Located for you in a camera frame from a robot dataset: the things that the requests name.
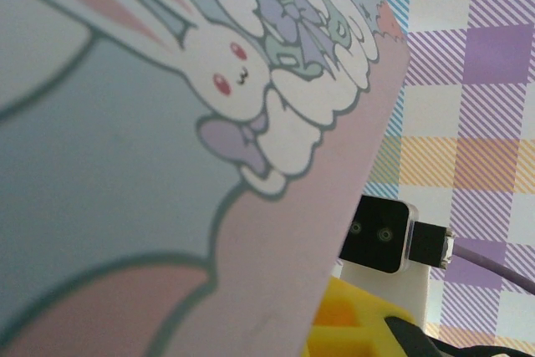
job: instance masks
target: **plaid fabric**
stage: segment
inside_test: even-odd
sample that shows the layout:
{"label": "plaid fabric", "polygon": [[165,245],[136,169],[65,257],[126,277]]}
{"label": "plaid fabric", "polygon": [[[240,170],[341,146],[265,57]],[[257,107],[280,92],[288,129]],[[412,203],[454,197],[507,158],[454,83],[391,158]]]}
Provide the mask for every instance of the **plaid fabric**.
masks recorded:
{"label": "plaid fabric", "polygon": [[[535,0],[389,0],[412,60],[365,193],[535,278]],[[454,259],[427,332],[535,353],[535,297]]]}

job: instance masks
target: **yellow plastic part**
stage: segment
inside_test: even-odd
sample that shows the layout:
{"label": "yellow plastic part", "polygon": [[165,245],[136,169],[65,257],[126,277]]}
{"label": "yellow plastic part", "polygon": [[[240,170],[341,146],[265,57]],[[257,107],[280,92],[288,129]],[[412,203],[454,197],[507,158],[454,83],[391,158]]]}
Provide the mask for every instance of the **yellow plastic part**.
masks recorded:
{"label": "yellow plastic part", "polygon": [[386,317],[414,319],[403,309],[331,278],[302,357],[406,357]]}

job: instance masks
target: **bunny eye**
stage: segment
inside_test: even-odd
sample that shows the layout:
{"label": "bunny eye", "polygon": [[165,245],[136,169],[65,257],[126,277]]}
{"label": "bunny eye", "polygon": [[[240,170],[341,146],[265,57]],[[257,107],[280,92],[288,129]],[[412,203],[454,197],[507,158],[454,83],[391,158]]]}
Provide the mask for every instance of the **bunny eye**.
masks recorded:
{"label": "bunny eye", "polygon": [[237,58],[241,60],[247,59],[245,50],[243,50],[243,48],[235,42],[231,43],[231,51],[236,55]]}
{"label": "bunny eye", "polygon": [[213,76],[213,81],[217,90],[223,95],[228,96],[231,94],[231,86],[228,83],[227,79],[225,79],[225,77],[223,77],[221,74],[215,73]]}

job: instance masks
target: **cartoon illustration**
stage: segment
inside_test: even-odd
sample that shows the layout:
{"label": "cartoon illustration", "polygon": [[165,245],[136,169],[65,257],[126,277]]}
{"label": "cartoon illustration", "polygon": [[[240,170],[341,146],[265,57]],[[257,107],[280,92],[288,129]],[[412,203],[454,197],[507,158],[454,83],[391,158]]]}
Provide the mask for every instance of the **cartoon illustration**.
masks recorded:
{"label": "cartoon illustration", "polygon": [[[196,131],[208,156],[211,152],[231,168],[235,166],[241,182],[229,188],[228,196],[213,217],[214,239],[206,260],[190,259],[178,250],[172,263],[166,259],[140,267],[137,260],[132,259],[114,270],[91,267],[90,273],[81,275],[91,277],[90,280],[76,278],[70,282],[70,279],[62,285],[64,287],[52,292],[54,300],[50,299],[52,301],[45,306],[31,307],[30,312],[24,313],[11,326],[11,332],[0,336],[9,344],[11,354],[6,355],[40,349],[45,339],[53,337],[44,329],[64,325],[65,316],[75,316],[71,323],[73,331],[65,328],[65,339],[56,346],[49,342],[52,347],[49,353],[59,355],[60,349],[62,355],[101,354],[99,342],[93,344],[94,349],[76,349],[76,324],[88,319],[95,322],[107,319],[96,310],[94,315],[90,314],[90,301],[103,293],[117,292],[155,276],[166,285],[155,288],[152,296],[170,302],[160,305],[161,308],[150,316],[151,321],[143,323],[145,327],[134,321],[113,322],[124,333],[136,334],[136,343],[131,349],[118,345],[120,341],[111,337],[102,348],[110,355],[173,355],[181,347],[180,339],[187,339],[185,334],[195,327],[194,324],[186,326],[184,334],[175,336],[186,314],[196,309],[200,300],[208,300],[209,294],[211,301],[206,302],[205,309],[198,309],[199,314],[204,314],[202,311],[214,303],[225,304],[222,299],[229,297],[232,286],[237,286],[228,275],[216,272],[216,266],[230,272],[229,267],[238,263],[237,256],[244,258],[251,252],[247,248],[251,244],[248,246],[245,242],[232,246],[237,226],[241,224],[239,219],[232,219],[232,214],[237,213],[233,211],[241,208],[247,215],[247,205],[257,204],[266,210],[274,208],[275,204],[282,209],[289,208],[291,200],[285,198],[296,197],[295,192],[291,192],[292,186],[303,189],[303,180],[314,169],[314,158],[318,152],[321,155],[329,136],[336,137],[340,120],[346,122],[345,133],[354,130],[353,124],[347,123],[347,117],[351,115],[352,121],[358,121],[351,112],[362,94],[374,91],[370,89],[371,71],[379,62],[380,47],[388,49],[389,54],[399,56],[400,53],[392,50],[390,36],[381,36],[388,33],[402,38],[396,31],[390,9],[381,5],[380,0],[212,1],[219,7],[220,18],[209,15],[194,0],[38,0],[40,8],[49,9],[49,13],[55,13],[55,20],[64,22],[61,28],[69,41],[63,41],[64,48],[59,48],[43,69],[33,72],[31,80],[21,81],[16,93],[0,94],[0,117],[7,108],[16,111],[13,106],[41,85],[44,87],[43,83],[46,88],[52,88],[55,74],[63,74],[75,61],[82,63],[84,53],[105,39],[187,82],[191,92],[208,110],[191,129]],[[53,32],[53,37],[60,42],[59,29],[43,29]],[[402,59],[396,63],[403,64]],[[0,71],[4,82],[20,80],[10,75],[16,73],[15,69],[15,73],[8,69],[5,73]],[[383,83],[375,86],[382,88]],[[393,90],[388,96],[393,102]],[[376,95],[370,99],[379,103],[381,98]],[[328,159],[324,159],[323,167],[316,166],[314,183],[317,186],[321,182],[318,169],[325,171],[329,166]],[[258,236],[258,249],[266,239],[273,241],[275,238],[269,235],[273,230],[270,231],[266,222],[257,227],[260,221],[252,221],[248,228]],[[229,254],[231,248],[235,250],[233,255]],[[250,263],[261,266],[261,255],[257,259],[250,258]],[[163,273],[168,274],[168,280],[163,279]],[[130,301],[122,298],[117,302],[118,308],[134,308]],[[259,306],[268,304],[269,297],[266,297]],[[80,309],[82,314],[73,313]],[[253,314],[255,307],[250,306],[249,311]],[[97,328],[87,333],[88,339],[97,339],[98,332]],[[171,338],[178,343],[175,348],[167,349],[168,344],[172,346]]]}

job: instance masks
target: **purple cable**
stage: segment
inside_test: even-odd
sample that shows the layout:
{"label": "purple cable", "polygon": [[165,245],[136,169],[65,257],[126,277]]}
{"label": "purple cable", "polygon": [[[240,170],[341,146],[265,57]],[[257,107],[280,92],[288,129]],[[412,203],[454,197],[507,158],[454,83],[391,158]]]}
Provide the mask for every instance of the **purple cable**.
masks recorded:
{"label": "purple cable", "polygon": [[502,278],[507,279],[509,282],[520,286],[528,293],[535,295],[535,283],[532,280],[522,276],[520,273],[516,273],[515,271],[504,267],[496,261],[492,261],[490,258],[484,257],[481,254],[473,252],[472,250],[464,248],[456,243],[453,245],[453,255],[456,255],[459,258],[468,261],[469,263],[474,263],[482,268],[494,272],[496,275],[499,275]]}

